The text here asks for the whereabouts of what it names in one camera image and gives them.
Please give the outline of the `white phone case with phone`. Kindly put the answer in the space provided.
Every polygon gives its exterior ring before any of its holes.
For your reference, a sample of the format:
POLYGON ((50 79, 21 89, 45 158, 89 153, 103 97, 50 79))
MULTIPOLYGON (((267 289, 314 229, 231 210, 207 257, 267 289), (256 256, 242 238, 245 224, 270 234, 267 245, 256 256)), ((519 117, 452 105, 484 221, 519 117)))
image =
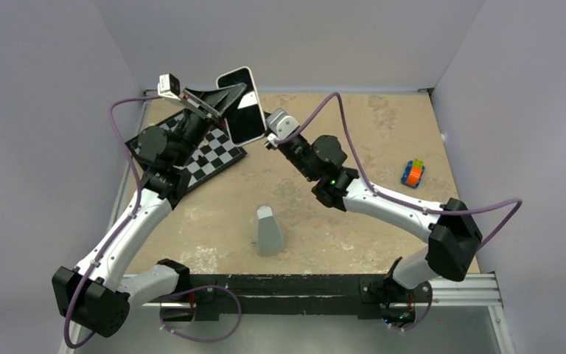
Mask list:
POLYGON ((226 117, 226 127, 231 142, 240 147, 262 139, 266 124, 253 72, 248 66, 239 67, 216 79, 219 89, 238 83, 244 83, 246 90, 237 108, 226 117))

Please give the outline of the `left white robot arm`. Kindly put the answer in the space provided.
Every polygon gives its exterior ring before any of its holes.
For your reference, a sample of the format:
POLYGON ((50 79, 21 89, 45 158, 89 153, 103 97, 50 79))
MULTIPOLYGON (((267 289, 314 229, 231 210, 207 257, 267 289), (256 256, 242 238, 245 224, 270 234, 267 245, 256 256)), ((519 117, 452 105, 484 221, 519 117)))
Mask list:
POLYGON ((121 328, 132 308, 165 296, 180 302, 196 292, 189 268, 170 259, 134 277, 125 279, 124 275, 144 241, 185 196, 191 178, 187 162, 207 133, 237 110, 246 90, 244 83, 212 91, 159 86, 161 97, 184 107, 182 119, 173 129, 151 125, 136 137, 136 157, 144 173, 135 177, 133 198, 84 259, 73 268, 59 267, 52 277, 68 347, 76 349, 86 343, 72 341, 72 323, 89 329, 91 335, 108 338, 121 328))

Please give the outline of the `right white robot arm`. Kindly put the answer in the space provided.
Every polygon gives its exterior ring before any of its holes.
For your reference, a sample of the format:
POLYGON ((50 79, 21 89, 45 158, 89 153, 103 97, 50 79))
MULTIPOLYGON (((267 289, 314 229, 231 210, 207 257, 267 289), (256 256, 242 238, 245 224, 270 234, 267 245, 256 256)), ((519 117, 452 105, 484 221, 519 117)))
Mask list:
POLYGON ((390 298, 404 299, 436 277, 465 279, 482 235, 462 201, 419 200, 365 181, 359 170, 344 166, 347 155, 335 136, 322 135, 313 143, 297 136, 277 148, 306 180, 315 182, 312 193, 325 207, 376 218, 426 243, 426 249, 390 267, 384 281, 390 298))

